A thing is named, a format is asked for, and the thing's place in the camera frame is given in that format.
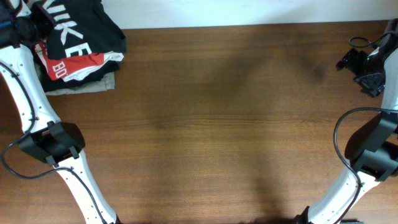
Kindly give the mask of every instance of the stack of clothes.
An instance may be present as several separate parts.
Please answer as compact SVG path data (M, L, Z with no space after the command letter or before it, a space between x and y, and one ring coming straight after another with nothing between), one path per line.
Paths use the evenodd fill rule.
M114 88L114 72L126 53L126 37L104 12L101 0L46 0L36 4L55 20L34 48L47 95L92 93Z

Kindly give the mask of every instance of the gray cloth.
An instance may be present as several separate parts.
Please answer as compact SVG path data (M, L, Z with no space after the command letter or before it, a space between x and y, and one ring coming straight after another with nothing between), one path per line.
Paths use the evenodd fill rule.
M80 93L96 93L100 91L107 91L114 89L114 72L105 74L104 77L97 82L91 82L84 84L76 88L67 88L61 90L55 90L46 92L47 96L58 96L68 94L80 94Z

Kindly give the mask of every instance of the red fabric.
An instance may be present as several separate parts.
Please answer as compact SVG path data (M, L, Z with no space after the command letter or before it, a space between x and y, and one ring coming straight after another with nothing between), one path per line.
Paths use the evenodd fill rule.
M47 48L43 43L35 46L36 54L39 56L51 80L55 81L66 77L81 69L104 64L104 54L89 54L73 56L61 60L51 60L47 55Z

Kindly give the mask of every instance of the wooden table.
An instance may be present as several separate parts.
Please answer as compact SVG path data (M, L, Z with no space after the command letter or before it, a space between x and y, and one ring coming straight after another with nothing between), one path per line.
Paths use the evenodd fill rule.
M335 64L348 40L380 36L382 22L125 30L129 53L116 89L54 96L86 139L91 171L124 223L238 223L293 218L317 201L343 165L336 120L382 98L360 92ZM0 142L21 134L0 86ZM341 148L374 113L350 116ZM50 167L15 148L24 174ZM396 223L398 180L367 194L348 218ZM1 223L83 223L57 175L20 180L0 167Z

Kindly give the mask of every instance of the white wall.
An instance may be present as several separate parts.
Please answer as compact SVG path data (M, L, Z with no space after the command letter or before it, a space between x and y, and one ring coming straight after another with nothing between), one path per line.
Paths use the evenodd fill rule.
M398 0L103 0L122 29L393 19Z

